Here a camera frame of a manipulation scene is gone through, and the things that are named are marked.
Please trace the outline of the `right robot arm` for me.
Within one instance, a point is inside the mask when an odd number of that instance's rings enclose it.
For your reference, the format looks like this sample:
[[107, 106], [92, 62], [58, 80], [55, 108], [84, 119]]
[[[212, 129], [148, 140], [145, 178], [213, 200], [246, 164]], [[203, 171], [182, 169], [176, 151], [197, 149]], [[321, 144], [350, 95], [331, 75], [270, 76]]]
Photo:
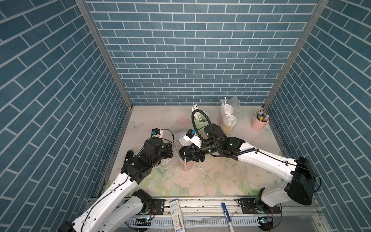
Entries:
[[269, 171], [282, 178], [283, 182], [276, 187], [261, 188], [254, 200], [254, 207], [260, 213], [272, 213], [282, 203], [294, 201], [303, 206], [312, 204], [313, 195], [319, 189], [315, 187], [320, 177], [316, 174], [309, 160], [285, 158], [258, 149], [237, 137], [228, 137], [220, 126], [212, 123], [206, 113], [200, 109], [192, 111], [192, 116], [201, 114], [207, 125], [204, 129], [207, 137], [199, 133], [195, 120], [193, 128], [184, 136], [191, 144], [180, 149], [180, 156], [186, 161], [203, 162], [206, 155], [224, 157], [247, 162]]

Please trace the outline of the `red cup black lid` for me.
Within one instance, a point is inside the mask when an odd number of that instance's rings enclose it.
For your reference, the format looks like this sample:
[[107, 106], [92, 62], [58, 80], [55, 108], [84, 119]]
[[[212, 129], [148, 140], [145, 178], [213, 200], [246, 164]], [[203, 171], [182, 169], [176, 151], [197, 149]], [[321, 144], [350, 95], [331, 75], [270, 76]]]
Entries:
[[191, 170], [191, 168], [193, 167], [193, 162], [192, 161], [187, 161], [187, 159], [184, 157], [182, 152], [180, 152], [180, 154], [179, 154], [178, 161], [179, 161], [180, 168], [184, 172], [189, 172]]

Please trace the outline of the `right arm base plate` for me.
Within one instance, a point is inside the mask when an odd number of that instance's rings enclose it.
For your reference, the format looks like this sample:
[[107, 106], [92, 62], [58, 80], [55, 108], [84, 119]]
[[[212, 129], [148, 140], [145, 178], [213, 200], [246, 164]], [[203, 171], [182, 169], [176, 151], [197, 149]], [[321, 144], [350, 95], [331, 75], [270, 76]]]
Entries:
[[237, 200], [237, 203], [240, 205], [243, 214], [280, 214], [281, 207], [279, 205], [276, 206], [268, 206], [261, 200], [256, 200], [254, 198], [240, 198]]

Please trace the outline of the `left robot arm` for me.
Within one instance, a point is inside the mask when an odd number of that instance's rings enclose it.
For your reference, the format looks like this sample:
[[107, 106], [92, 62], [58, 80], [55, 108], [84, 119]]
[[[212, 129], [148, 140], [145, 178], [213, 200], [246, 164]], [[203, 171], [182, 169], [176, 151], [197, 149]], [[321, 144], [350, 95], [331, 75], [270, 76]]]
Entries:
[[65, 221], [59, 232], [114, 232], [131, 217], [146, 213], [152, 197], [134, 189], [163, 159], [173, 157], [172, 144], [152, 137], [138, 155], [127, 160], [117, 178], [95, 203], [74, 221]]

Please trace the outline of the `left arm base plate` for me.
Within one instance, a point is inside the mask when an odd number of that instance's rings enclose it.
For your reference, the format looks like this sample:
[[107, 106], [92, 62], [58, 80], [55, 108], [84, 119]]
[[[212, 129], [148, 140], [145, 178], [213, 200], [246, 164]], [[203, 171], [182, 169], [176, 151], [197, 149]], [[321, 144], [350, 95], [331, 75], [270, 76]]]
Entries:
[[165, 199], [155, 198], [144, 203], [142, 210], [137, 215], [163, 215]]

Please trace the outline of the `beige cup white lid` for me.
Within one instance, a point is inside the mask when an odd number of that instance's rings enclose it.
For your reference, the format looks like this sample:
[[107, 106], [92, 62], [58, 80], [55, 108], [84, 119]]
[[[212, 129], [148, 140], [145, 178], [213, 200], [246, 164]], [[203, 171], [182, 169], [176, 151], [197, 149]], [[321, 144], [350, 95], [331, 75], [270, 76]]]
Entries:
[[234, 115], [222, 117], [221, 128], [225, 134], [230, 134], [237, 124], [237, 118]]

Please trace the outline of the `clear plastic carrier bag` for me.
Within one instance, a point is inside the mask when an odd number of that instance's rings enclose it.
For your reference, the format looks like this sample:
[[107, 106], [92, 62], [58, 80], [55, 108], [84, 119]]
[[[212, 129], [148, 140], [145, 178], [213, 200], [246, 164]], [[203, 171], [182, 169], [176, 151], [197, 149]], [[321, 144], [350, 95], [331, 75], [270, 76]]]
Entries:
[[238, 123], [238, 119], [242, 116], [242, 109], [237, 96], [233, 96], [231, 99], [220, 100], [220, 120], [219, 125], [222, 131], [226, 135], [231, 135], [234, 128]]

